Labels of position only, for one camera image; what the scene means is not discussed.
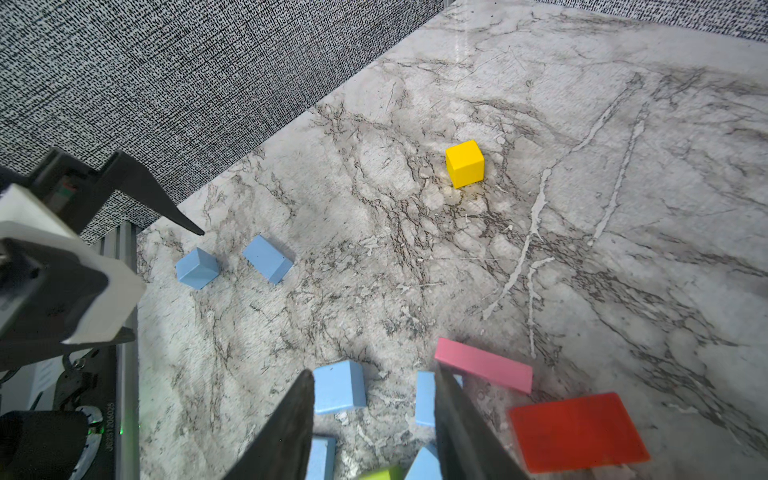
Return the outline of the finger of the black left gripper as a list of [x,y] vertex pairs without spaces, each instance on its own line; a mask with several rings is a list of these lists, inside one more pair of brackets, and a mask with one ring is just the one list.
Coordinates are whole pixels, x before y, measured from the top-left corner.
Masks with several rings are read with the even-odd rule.
[[118,190],[186,230],[203,236],[204,230],[184,215],[150,170],[131,155],[117,150],[99,172],[98,184],[108,193]]

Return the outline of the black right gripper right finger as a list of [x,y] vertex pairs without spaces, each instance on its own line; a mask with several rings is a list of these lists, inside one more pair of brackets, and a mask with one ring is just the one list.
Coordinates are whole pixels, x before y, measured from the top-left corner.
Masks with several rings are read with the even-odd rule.
[[452,372],[435,372],[436,445],[445,479],[526,479],[528,475],[459,386]]

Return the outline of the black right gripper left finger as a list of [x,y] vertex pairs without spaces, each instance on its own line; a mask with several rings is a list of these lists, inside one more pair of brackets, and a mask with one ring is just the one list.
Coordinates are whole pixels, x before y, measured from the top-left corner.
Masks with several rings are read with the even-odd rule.
[[224,479],[305,479],[314,419],[314,377],[304,369]]

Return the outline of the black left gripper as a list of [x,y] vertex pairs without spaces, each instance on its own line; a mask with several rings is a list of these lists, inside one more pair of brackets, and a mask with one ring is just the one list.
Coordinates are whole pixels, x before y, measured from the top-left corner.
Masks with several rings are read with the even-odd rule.
[[[1,193],[13,184],[27,189],[81,239],[81,232],[113,193],[98,184],[101,169],[95,170],[61,149],[52,149],[27,176],[3,168]],[[1,338],[1,366],[17,369],[83,348],[125,343],[134,337],[125,325],[117,338],[102,343],[72,345]]]

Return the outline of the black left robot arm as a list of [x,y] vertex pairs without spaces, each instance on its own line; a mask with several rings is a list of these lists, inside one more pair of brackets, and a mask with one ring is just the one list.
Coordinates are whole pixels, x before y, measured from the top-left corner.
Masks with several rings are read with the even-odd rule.
[[51,149],[29,174],[1,171],[1,373],[58,359],[63,372],[48,409],[1,417],[5,479],[133,477],[138,455],[135,313],[146,286],[135,271],[135,240],[97,252],[82,231],[122,192],[192,233],[149,169],[114,152],[94,169]]

